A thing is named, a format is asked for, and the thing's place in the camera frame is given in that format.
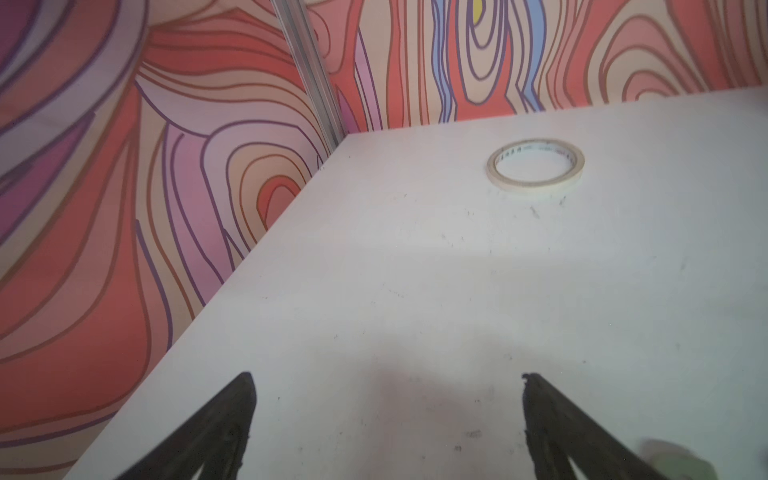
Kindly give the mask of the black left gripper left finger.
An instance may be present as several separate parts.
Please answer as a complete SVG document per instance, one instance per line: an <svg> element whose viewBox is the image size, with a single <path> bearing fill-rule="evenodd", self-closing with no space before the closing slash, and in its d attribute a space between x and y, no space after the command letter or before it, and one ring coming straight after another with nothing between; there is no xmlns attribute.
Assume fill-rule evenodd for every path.
<svg viewBox="0 0 768 480"><path fill-rule="evenodd" d="M119 477L235 479L243 465L256 405L253 377L242 372Z"/></svg>

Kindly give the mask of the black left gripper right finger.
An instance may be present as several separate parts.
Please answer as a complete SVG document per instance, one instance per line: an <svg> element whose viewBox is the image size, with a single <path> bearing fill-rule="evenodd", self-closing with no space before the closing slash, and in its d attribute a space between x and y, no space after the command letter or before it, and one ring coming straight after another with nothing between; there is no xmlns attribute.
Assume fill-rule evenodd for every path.
<svg viewBox="0 0 768 480"><path fill-rule="evenodd" d="M538 373L522 376L525 437L535 477L662 479L567 396Z"/></svg>

